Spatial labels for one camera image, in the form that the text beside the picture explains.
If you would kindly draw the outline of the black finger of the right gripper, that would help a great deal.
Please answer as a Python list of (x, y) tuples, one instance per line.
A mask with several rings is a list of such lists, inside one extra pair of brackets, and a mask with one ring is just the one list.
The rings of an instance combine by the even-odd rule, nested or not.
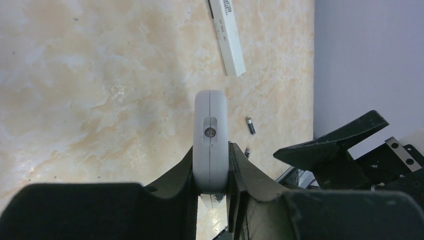
[(376, 110), (371, 110), (315, 140), (281, 148), (273, 156), (312, 172), (322, 190), (369, 189), (372, 181), (348, 150), (388, 125)]

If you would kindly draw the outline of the slim white remote control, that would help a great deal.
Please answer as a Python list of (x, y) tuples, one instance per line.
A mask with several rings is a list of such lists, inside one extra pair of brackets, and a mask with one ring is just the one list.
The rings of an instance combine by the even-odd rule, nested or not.
[(225, 73), (239, 77), (246, 72), (234, 6), (231, 0), (209, 0), (212, 21)]

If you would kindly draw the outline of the white grey remote control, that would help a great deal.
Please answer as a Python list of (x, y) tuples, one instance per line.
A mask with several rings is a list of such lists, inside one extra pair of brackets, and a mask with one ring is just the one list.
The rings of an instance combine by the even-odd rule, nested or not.
[(229, 129), (226, 95), (202, 90), (195, 96), (192, 173), (207, 208), (218, 208), (229, 180)]

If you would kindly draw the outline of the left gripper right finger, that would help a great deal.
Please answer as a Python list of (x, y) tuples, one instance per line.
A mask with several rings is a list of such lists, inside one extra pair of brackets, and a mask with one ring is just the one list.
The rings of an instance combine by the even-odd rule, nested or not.
[(228, 230), (235, 240), (421, 240), (424, 213), (399, 191), (289, 189), (229, 144)]

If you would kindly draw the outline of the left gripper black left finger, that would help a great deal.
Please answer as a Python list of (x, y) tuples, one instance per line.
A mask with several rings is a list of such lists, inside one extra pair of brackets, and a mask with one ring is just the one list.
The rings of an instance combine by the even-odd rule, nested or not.
[(37, 183), (0, 217), (3, 240), (193, 240), (192, 152), (152, 183)]

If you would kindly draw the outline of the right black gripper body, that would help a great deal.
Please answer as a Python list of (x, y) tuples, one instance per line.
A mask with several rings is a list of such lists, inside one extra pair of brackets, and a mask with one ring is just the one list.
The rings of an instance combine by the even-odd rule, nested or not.
[(424, 143), (390, 137), (356, 163), (371, 180), (372, 191), (400, 191), (413, 199), (424, 198)]

